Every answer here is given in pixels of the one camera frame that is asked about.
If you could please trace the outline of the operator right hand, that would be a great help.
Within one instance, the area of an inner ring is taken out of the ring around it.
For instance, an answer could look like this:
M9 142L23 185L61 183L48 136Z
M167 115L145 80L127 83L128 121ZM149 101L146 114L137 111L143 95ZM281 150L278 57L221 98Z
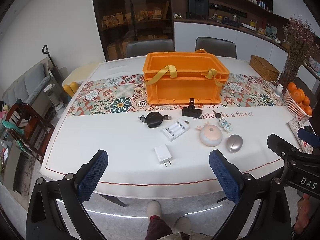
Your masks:
M310 200L310 196L304 193L297 203L297 218L294 224L294 232L296 234L301 234L307 227L311 213L313 213L314 210L313 206L314 204Z

